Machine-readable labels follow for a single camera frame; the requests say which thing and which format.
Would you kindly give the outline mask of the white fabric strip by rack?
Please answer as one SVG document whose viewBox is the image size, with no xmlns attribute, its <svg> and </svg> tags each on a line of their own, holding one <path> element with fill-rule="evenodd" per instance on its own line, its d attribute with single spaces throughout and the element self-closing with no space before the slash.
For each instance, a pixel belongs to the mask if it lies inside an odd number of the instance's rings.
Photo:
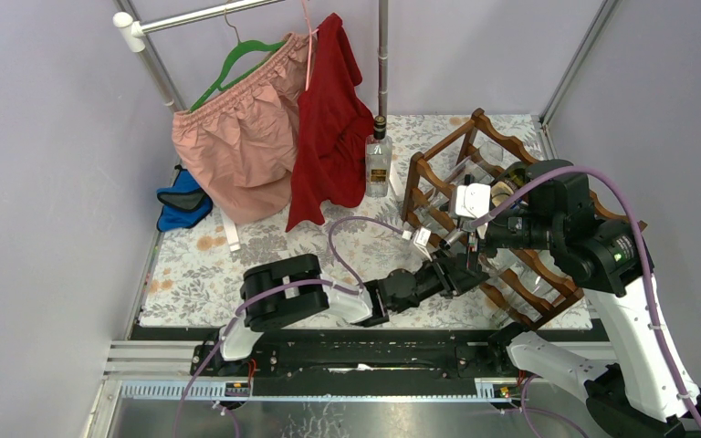
<svg viewBox="0 0 701 438">
<path fill-rule="evenodd" d="M 404 197 L 403 182 L 399 173 L 397 172 L 396 165 L 394 162 L 392 162 L 390 166 L 388 181 L 395 199 L 398 201 L 402 201 Z"/>
</svg>

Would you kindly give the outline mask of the red garment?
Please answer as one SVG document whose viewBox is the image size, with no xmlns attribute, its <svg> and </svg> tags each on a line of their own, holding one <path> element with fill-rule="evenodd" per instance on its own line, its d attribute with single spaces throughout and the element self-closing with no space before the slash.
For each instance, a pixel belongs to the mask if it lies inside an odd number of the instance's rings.
<svg viewBox="0 0 701 438">
<path fill-rule="evenodd" d="M 304 221 L 324 224 L 325 201 L 351 208 L 364 197 L 365 141 L 373 116 L 356 94 L 362 81 L 343 20 L 333 13 L 318 26 L 309 89 L 298 98 L 288 232 Z"/>
</svg>

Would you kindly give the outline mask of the clear bottle black gold cap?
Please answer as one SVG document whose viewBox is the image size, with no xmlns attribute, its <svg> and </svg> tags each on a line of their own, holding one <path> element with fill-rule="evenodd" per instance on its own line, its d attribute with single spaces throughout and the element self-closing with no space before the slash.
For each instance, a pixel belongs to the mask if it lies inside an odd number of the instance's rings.
<svg viewBox="0 0 701 438">
<path fill-rule="evenodd" d="M 365 141 L 366 195 L 385 197 L 389 192 L 392 168 L 392 141 L 387 135 L 387 119 L 374 118 L 373 131 Z"/>
</svg>

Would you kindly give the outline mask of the clear glass flask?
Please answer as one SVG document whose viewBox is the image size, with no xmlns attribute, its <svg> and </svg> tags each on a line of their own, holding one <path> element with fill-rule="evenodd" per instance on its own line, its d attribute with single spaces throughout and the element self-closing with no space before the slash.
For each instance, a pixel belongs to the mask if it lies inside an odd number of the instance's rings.
<svg viewBox="0 0 701 438">
<path fill-rule="evenodd" d="M 482 183 L 490 185 L 502 171 L 504 150 L 492 142 L 476 147 L 476 152 L 459 161 L 445 181 L 452 185 Z"/>
</svg>

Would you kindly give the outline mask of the dark green wine bottle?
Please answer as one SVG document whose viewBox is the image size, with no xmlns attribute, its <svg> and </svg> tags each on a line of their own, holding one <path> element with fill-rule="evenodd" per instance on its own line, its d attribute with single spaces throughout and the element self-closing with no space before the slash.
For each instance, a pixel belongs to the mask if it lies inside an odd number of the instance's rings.
<svg viewBox="0 0 701 438">
<path fill-rule="evenodd" d="M 490 185 L 490 205 L 495 208 L 528 182 L 528 166 L 515 162 L 508 166 Z"/>
</svg>

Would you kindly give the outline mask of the blue black bag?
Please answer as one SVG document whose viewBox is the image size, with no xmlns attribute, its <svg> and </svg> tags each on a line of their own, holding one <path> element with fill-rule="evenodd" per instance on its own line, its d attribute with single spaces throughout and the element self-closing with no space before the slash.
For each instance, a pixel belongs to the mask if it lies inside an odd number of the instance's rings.
<svg viewBox="0 0 701 438">
<path fill-rule="evenodd" d="M 213 209 L 210 196 L 182 165 L 176 165 L 173 184 L 156 191 L 162 204 L 156 229 L 166 233 L 177 229 L 191 229 L 208 216 Z"/>
</svg>

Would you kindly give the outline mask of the floral table mat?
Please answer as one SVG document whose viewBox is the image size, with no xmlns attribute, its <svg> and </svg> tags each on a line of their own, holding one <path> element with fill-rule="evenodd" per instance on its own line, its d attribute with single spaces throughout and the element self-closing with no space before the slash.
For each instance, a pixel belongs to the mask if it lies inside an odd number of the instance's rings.
<svg viewBox="0 0 701 438">
<path fill-rule="evenodd" d="M 538 126 L 530 115 L 491 115 L 493 126 L 502 134 L 523 141 L 529 153 L 544 158 Z M 389 116 L 393 164 L 403 183 L 411 156 L 426 151 L 447 134 L 468 121 L 468 116 Z M 241 249 L 230 251 L 221 213 L 213 213 L 192 229 L 164 234 L 152 269 L 147 296 L 139 315 L 143 327 L 219 327 L 233 316 L 244 301 L 239 296 L 247 269 L 302 254 L 319 258 L 324 273 L 355 285 L 357 280 L 333 256 L 327 235 L 331 224 L 351 215 L 375 218 L 398 229 L 402 202 L 395 194 L 385 198 L 364 198 L 354 208 L 330 202 L 321 206 L 324 225 L 303 222 L 286 233 L 288 208 L 264 220 L 238 225 Z M 378 224 L 348 221 L 333 236 L 342 259 L 364 280 L 387 276 L 397 268 L 416 270 L 422 258 L 408 242 Z M 496 266 L 511 267 L 521 283 L 535 295 L 552 299 L 558 292 L 509 252 L 498 253 Z M 551 320 L 545 329 L 592 329 L 584 300 Z M 418 308 L 394 315 L 374 329 L 496 329 L 511 322 L 481 289 L 461 297 L 431 297 Z"/>
</svg>

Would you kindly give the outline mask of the pink clothes hanger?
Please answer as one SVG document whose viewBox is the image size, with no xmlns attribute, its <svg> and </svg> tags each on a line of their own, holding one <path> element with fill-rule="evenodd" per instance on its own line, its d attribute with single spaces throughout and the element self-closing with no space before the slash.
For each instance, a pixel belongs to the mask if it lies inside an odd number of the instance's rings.
<svg viewBox="0 0 701 438">
<path fill-rule="evenodd" d="M 308 91 L 310 88 L 311 75 L 312 75 L 312 71 L 313 71 L 313 55 L 314 55 L 313 45 L 315 42 L 315 35 L 318 33 L 318 29 L 312 25 L 311 15 L 310 15 L 310 11 L 309 11 L 309 1 L 308 0 L 300 0 L 300 4 L 301 4 L 303 17 L 304 17 L 306 28 L 307 28 L 308 52 L 307 52 L 307 59 L 306 59 L 305 91 Z"/>
</svg>

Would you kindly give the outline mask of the clear glass wine bottle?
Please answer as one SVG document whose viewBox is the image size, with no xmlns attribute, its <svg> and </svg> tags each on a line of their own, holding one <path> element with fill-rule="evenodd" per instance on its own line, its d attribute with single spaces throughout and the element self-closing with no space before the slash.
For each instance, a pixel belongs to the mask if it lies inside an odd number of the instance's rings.
<svg viewBox="0 0 701 438">
<path fill-rule="evenodd" d="M 540 276 L 555 284 L 565 285 L 569 277 L 556 266 L 553 255 L 548 250 L 524 250 L 528 265 Z"/>
</svg>

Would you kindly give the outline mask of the wooden wine rack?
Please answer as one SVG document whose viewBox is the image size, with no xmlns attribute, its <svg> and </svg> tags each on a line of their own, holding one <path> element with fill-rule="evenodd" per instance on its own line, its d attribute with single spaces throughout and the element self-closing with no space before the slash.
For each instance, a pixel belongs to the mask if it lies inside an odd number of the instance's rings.
<svg viewBox="0 0 701 438">
<path fill-rule="evenodd" d="M 455 225 L 446 208 L 446 191 L 470 175 L 491 183 L 507 167 L 519 161 L 519 153 L 545 160 L 552 157 L 543 130 L 532 115 L 490 115 L 479 129 L 465 129 L 471 119 L 463 116 L 394 116 L 390 132 L 396 148 L 396 164 L 420 152 L 429 170 L 418 178 L 418 191 L 409 208 L 409 222 L 431 230 L 435 244 Z M 500 249 L 480 258 L 488 280 L 460 297 L 459 321 L 479 328 L 501 329 L 511 322 L 533 324 L 538 329 L 594 329 L 596 317 L 573 281 L 554 264 L 544 250 Z"/>
</svg>

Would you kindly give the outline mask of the pink skirt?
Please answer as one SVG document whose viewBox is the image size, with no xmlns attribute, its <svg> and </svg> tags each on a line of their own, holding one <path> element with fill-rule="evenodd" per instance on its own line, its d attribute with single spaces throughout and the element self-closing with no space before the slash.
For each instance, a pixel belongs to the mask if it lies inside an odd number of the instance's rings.
<svg viewBox="0 0 701 438">
<path fill-rule="evenodd" d="M 184 167 L 236 224 L 277 214 L 291 198 L 308 40 L 288 33 L 284 41 L 246 78 L 173 116 Z"/>
</svg>

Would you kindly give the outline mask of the clear square liquor bottle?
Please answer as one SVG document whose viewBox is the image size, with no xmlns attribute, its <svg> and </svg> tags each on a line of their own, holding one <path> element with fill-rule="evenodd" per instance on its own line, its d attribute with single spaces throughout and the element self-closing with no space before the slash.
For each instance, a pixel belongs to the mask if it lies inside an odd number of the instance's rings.
<svg viewBox="0 0 701 438">
<path fill-rule="evenodd" d="M 441 239 L 438 248 L 454 256 L 460 265 L 468 269 L 477 268 L 480 257 L 486 250 L 485 241 L 477 230 L 467 232 L 459 228 Z"/>
</svg>

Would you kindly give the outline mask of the metal clothes rail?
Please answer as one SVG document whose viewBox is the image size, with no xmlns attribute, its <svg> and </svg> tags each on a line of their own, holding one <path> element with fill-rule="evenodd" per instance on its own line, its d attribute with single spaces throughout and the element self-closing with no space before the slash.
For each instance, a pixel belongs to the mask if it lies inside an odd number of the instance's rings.
<svg viewBox="0 0 701 438">
<path fill-rule="evenodd" d="M 273 44 L 304 27 L 294 1 L 180 3 L 176 14 L 144 19 L 145 1 L 116 1 L 111 21 L 137 55 L 172 112 L 187 110 L 214 82 L 229 52 L 240 42 Z"/>
</svg>

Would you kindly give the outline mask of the vertical metal pole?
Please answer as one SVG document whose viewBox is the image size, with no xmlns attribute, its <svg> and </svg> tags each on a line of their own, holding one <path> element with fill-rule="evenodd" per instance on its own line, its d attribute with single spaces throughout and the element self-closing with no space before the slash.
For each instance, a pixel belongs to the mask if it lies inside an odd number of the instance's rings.
<svg viewBox="0 0 701 438">
<path fill-rule="evenodd" d="M 389 1 L 378 0 L 377 62 L 378 115 L 388 117 L 388 41 L 389 41 Z"/>
</svg>

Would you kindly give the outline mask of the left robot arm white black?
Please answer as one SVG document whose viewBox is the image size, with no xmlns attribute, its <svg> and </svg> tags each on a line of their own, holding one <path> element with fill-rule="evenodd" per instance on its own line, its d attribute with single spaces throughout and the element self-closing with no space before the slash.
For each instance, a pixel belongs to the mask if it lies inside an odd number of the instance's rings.
<svg viewBox="0 0 701 438">
<path fill-rule="evenodd" d="M 488 279 L 475 256 L 449 256 L 444 251 L 438 251 L 414 272 L 397 269 L 361 285 L 327 275 L 313 254 L 256 266 L 243 274 L 243 303 L 221 329 L 211 361 L 223 374 L 234 375 L 245 367 L 254 346 L 267 332 L 319 314 L 373 327 L 430 297 L 459 297 Z"/>
</svg>

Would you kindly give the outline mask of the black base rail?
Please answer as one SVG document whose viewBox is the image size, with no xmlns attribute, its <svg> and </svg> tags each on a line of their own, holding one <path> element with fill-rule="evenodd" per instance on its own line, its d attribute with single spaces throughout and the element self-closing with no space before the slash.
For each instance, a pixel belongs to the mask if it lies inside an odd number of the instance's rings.
<svg viewBox="0 0 701 438">
<path fill-rule="evenodd" d="M 264 335 L 251 358 L 225 362 L 212 347 L 217 336 L 190 329 L 170 339 L 168 351 L 150 350 L 137 376 L 230 381 L 256 396 L 464 396 L 475 379 L 516 383 L 524 372 L 501 343 L 520 333 L 512 324 L 489 329 L 284 329 Z"/>
</svg>

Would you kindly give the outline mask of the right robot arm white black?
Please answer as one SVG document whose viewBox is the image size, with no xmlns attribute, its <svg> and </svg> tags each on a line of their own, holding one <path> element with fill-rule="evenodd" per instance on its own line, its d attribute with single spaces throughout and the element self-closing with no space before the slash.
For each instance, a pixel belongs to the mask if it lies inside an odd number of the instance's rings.
<svg viewBox="0 0 701 438">
<path fill-rule="evenodd" d="M 564 160 L 531 164 L 524 184 L 473 226 L 486 251 L 549 251 L 597 311 L 614 360 L 588 360 L 524 330 L 488 349 L 488 367 L 555 384 L 612 437 L 682 437 L 688 419 L 701 432 L 701 388 L 665 325 L 640 225 L 631 208 L 620 219 L 601 218 L 590 179 L 604 175 Z"/>
</svg>

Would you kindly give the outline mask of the small clear glass bottle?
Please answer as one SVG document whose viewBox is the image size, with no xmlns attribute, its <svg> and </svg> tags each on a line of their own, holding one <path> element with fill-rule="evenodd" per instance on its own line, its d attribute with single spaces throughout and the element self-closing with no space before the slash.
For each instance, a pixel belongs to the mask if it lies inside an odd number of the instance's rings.
<svg viewBox="0 0 701 438">
<path fill-rule="evenodd" d="M 419 222 L 435 231 L 452 231 L 455 220 L 447 212 L 449 199 L 436 189 L 423 191 L 416 188 L 413 192 L 413 213 Z"/>
</svg>

